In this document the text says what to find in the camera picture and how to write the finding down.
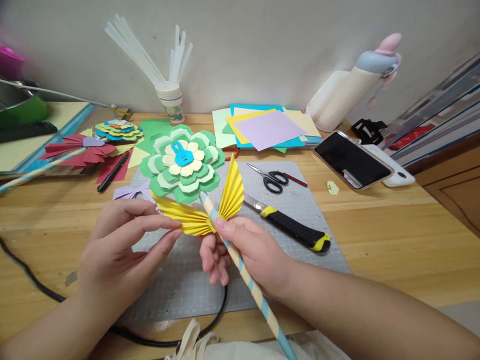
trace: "utility knife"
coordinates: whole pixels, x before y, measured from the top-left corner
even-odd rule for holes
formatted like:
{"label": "utility knife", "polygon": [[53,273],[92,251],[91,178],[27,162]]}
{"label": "utility knife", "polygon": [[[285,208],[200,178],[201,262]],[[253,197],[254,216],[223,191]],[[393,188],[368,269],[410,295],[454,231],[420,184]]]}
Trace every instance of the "utility knife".
{"label": "utility knife", "polygon": [[259,212],[263,218],[310,250],[323,253],[330,249],[330,236],[323,231],[302,225],[290,216],[272,206],[265,205],[247,193],[243,194],[243,201]]}

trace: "wooden table surface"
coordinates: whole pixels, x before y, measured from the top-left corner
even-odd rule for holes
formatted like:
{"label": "wooden table surface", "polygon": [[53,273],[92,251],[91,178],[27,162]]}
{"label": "wooden table surface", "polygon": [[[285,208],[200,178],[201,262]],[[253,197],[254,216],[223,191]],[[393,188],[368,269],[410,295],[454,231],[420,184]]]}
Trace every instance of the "wooden table surface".
{"label": "wooden table surface", "polygon": [[[134,114],[131,120],[138,123],[159,117]],[[194,132],[213,132],[212,116],[208,114],[187,115],[185,124]],[[399,289],[434,307],[480,299],[480,240],[420,186],[388,188],[377,184],[354,192],[317,161],[311,149],[293,149],[286,154],[240,150],[238,160],[295,161],[353,274]],[[135,170],[129,169],[124,181],[112,184],[103,194],[96,191],[95,177],[36,179],[15,188],[0,197],[0,235],[41,282],[70,296],[78,282],[67,286],[67,277],[78,268],[99,210],[112,198],[115,188],[130,183]],[[328,192],[328,180],[339,186],[337,196]],[[0,294],[2,342],[56,306],[3,253]],[[311,328],[281,305],[274,306],[273,311],[286,334]],[[201,316],[199,321],[205,326],[212,318]],[[158,333],[152,329],[138,331],[158,340],[175,340],[182,337],[189,322],[174,321]],[[272,338],[257,309],[224,314],[215,331],[223,341]],[[93,358],[147,360],[172,353],[172,349],[142,347],[107,334]]]}

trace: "scissors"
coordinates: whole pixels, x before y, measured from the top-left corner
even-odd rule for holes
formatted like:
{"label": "scissors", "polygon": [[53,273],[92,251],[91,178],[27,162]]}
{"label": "scissors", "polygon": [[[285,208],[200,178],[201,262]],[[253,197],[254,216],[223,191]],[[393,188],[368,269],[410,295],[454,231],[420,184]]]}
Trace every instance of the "scissors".
{"label": "scissors", "polygon": [[289,183],[289,179],[280,171],[270,171],[266,174],[258,167],[250,165],[248,162],[246,164],[263,177],[263,185],[265,185],[266,189],[271,193],[281,194],[284,190],[282,185],[287,185]]}

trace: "striped paper stem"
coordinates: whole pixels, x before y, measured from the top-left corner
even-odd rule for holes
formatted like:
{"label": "striped paper stem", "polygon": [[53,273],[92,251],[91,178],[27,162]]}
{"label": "striped paper stem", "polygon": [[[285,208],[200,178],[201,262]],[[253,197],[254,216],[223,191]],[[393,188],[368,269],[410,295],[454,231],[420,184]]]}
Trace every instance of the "striped paper stem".
{"label": "striped paper stem", "polygon": [[86,150],[87,150],[86,147],[79,148],[78,150],[75,150],[74,152],[71,152],[68,155],[63,156],[63,157],[59,158],[58,160],[52,161],[52,162],[42,166],[41,168],[39,168],[37,170],[33,170],[26,175],[23,175],[23,176],[15,179],[15,180],[7,182],[5,185],[0,186],[0,194],[3,194],[3,193],[7,192],[8,190],[10,190],[14,187],[25,184],[26,182],[28,182],[32,179],[35,179],[37,176],[39,176],[43,173],[46,173],[50,169],[56,167],[57,165],[63,163],[64,161],[66,161],[70,158],[73,158],[74,156],[77,156],[78,154],[83,153]]}
{"label": "striped paper stem", "polygon": [[[203,191],[200,192],[200,201],[203,204],[203,207],[205,208],[206,213],[210,217],[211,222],[212,223],[215,222],[215,219],[219,217],[219,213],[217,209],[215,209],[213,201],[210,199],[209,195],[206,192],[203,192]],[[292,350],[292,347],[290,346],[289,341],[285,337],[284,332],[280,328],[279,322],[275,317],[275,314],[273,313],[272,309],[270,309],[270,306],[267,303],[267,300],[265,300],[265,297],[262,294],[262,290],[260,290],[259,285],[254,280],[252,275],[250,275],[250,272],[247,270],[247,267],[244,264],[244,259],[239,254],[239,250],[234,244],[232,244],[227,239],[224,239],[221,236],[220,238],[222,242],[225,244],[225,247],[231,256],[233,263],[238,268],[238,271],[240,271],[241,278],[250,289],[251,295],[253,296],[253,299],[255,300],[256,305],[258,306],[261,313],[265,317],[268,326],[273,332],[273,335],[275,335],[275,338],[278,340],[286,357],[289,360],[297,360],[297,356]]]}

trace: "black wire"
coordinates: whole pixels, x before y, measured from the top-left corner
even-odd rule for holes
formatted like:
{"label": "black wire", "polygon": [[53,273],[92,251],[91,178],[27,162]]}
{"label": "black wire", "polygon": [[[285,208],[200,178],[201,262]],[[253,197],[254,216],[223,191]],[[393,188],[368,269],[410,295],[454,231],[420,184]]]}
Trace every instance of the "black wire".
{"label": "black wire", "polygon": [[[23,262],[20,258],[18,258],[13,252],[10,251],[10,249],[7,247],[7,244],[5,243],[5,240],[0,236],[0,247],[3,250],[5,254],[7,254],[8,257],[10,257],[18,266],[20,266],[23,271],[25,271],[26,276],[32,281],[33,285],[40,290],[42,293],[47,295],[49,298],[55,300],[58,303],[61,303],[66,299],[66,297],[63,297],[62,295],[56,293],[52,289],[49,289],[45,285],[43,285],[35,276],[35,274],[30,270],[30,267]],[[202,338],[204,335],[206,335],[219,321],[220,316],[224,312],[225,304],[227,302],[227,295],[229,293],[228,286],[225,285],[223,288],[223,301],[220,306],[220,310],[216,314],[215,318],[212,320],[212,322],[204,328],[202,331],[200,331],[200,334],[198,335],[198,338]],[[154,347],[154,348],[171,348],[171,347],[176,347],[181,340],[174,340],[174,341],[156,341],[156,340],[150,340],[143,338],[141,336],[138,336],[137,334],[131,332],[125,327],[118,326],[118,325],[112,325],[109,329],[112,333],[117,334],[121,336],[122,338],[128,339],[131,342],[134,342],[136,344],[144,345],[144,346],[149,346],[149,347]]]}

